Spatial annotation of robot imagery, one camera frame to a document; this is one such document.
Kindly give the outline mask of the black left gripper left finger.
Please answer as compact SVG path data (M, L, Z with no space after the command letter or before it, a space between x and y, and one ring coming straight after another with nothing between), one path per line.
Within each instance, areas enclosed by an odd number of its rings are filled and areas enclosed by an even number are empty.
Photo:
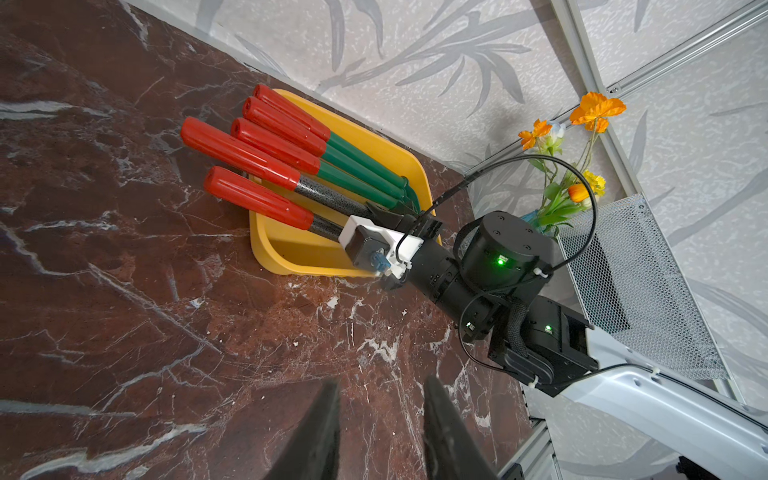
M265 479L336 479L340 461L340 394L325 382Z

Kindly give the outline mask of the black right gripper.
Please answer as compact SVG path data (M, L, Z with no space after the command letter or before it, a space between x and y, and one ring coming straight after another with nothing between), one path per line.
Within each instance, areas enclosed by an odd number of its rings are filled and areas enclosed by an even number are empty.
M457 234L454 250L436 242L442 222L378 207L375 225L424 240L403 280L381 276L383 288L414 285L462 327L490 327L498 316L498 242L490 220L479 218Z

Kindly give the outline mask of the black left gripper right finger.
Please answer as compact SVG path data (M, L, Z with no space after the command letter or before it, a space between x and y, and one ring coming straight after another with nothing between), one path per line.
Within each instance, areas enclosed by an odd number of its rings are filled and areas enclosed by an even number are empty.
M443 384L424 383L424 454L428 479L496 479Z

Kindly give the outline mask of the green small hoe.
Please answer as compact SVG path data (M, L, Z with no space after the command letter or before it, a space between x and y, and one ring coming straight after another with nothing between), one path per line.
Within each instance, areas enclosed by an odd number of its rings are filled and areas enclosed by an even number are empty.
M415 209L407 202L404 191L399 187L390 184L387 180L379 177L371 170L352 160L347 155L340 153L336 149L326 148L324 142L309 132L305 127L291 120L274 107L267 105L264 101L251 96L246 99L242 109L242 116L279 136L301 147L305 151L319 157L335 166L336 168L352 175L353 177L373 186L381 192L395 197L400 201L395 211L413 212Z
M235 119L231 125L231 135L290 166L296 167L302 173L315 175L387 209L394 209L400 203L395 197L381 192L249 120Z
M334 148L340 153L343 153L350 157L352 160L357 161L361 165L365 166L379 177L387 180L390 184L399 187L404 191L407 198L407 202L415 210L420 209L418 196L409 186L406 177L398 176L392 172L380 162L370 157L356 146L352 145L343 137L339 136L336 131L332 130L325 123L313 117L305 110L292 103L282 95L278 94L275 90L271 89L265 84L258 84L253 94L259 100L264 101L267 105L274 107L277 111L281 112L291 120L305 127L316 137L320 138L326 148Z

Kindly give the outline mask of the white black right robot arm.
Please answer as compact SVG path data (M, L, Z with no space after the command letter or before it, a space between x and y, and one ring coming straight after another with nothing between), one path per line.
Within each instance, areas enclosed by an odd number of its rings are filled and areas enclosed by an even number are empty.
M484 367L613 416L717 478L766 477L764 420L542 295L560 256L523 219L492 212L445 249L422 234L352 218L341 242L357 266L420 290L453 321L462 344L486 341Z

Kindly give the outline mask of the orange yellow artificial flowers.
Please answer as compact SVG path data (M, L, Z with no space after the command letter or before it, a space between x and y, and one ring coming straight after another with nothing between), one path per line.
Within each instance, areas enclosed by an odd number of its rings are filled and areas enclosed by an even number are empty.
M607 132L610 119L626 111L620 99L609 98L601 93L589 92L570 113L568 124L583 129L587 141L581 155L567 161L565 167L552 162L561 160L566 143L567 126L562 123L536 120L533 127L518 134L529 163L544 174L544 192L539 208L524 219L540 232L555 236L562 227L572 225L571 218L593 208L606 193L606 180L590 171L596 143Z

